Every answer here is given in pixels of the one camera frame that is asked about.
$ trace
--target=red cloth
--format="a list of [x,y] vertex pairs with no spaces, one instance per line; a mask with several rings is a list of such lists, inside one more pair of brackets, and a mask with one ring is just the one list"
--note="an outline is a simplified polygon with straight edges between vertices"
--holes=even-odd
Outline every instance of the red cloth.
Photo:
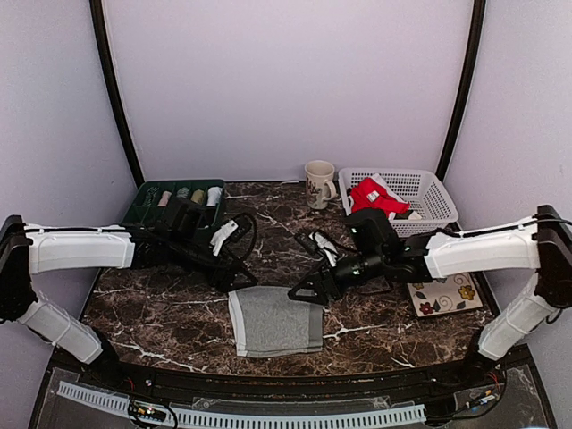
[[400,203],[370,177],[363,179],[349,194],[354,200],[351,213],[372,207],[383,210],[389,218],[391,213],[402,215],[409,210],[409,203]]

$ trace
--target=green basket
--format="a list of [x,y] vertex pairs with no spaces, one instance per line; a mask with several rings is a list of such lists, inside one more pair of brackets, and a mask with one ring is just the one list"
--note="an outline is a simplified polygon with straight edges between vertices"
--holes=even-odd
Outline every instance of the green basket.
[[[206,192],[213,186],[224,189],[224,181],[219,179],[201,181],[146,181],[137,191],[137,196],[133,200],[127,214],[123,217],[122,222],[142,223],[145,226],[153,226],[155,222],[161,218],[165,210],[165,207],[158,207],[157,204],[166,190],[171,192],[171,198],[175,198],[179,189],[189,188],[188,198],[190,198],[193,192],[201,189],[205,192],[206,200]],[[147,197],[147,192],[152,188],[157,188],[157,191],[155,192],[155,196],[150,199]],[[214,210],[214,215],[201,216],[201,220],[195,231],[195,240],[209,241],[214,231],[221,226],[224,215],[224,190],[219,203],[212,208],[209,207],[207,210]]]

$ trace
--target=gray cloth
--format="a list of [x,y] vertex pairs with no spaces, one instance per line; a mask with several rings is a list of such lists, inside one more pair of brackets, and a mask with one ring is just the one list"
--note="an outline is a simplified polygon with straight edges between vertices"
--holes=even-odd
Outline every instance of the gray cloth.
[[238,356],[274,358],[322,350],[322,307],[292,301],[288,289],[255,286],[229,293]]

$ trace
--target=white plastic basket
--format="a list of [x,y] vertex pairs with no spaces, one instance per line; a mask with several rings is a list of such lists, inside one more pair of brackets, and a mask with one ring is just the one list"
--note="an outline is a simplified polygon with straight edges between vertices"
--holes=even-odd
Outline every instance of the white plastic basket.
[[387,186],[411,204],[422,220],[392,220],[391,225],[400,237],[444,228],[458,220],[458,213],[447,190],[432,172],[387,168],[343,168],[339,173],[341,203],[346,215],[349,208],[348,188],[357,186],[366,177],[381,174]]

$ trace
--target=white wall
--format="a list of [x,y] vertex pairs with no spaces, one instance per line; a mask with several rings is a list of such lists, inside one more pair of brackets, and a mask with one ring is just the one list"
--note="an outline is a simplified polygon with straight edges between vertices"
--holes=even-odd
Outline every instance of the white wall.
[[434,170],[471,0],[106,1],[148,179]]
[[[0,2],[0,222],[119,220],[132,184],[107,100],[89,2]],[[34,279],[77,315],[94,272]],[[0,326],[0,426],[28,427],[52,348],[22,326]]]
[[[466,117],[446,186],[465,228],[552,204],[572,219],[572,3],[489,2]],[[502,307],[529,273],[492,273]],[[528,340],[559,427],[570,427],[572,312]]]

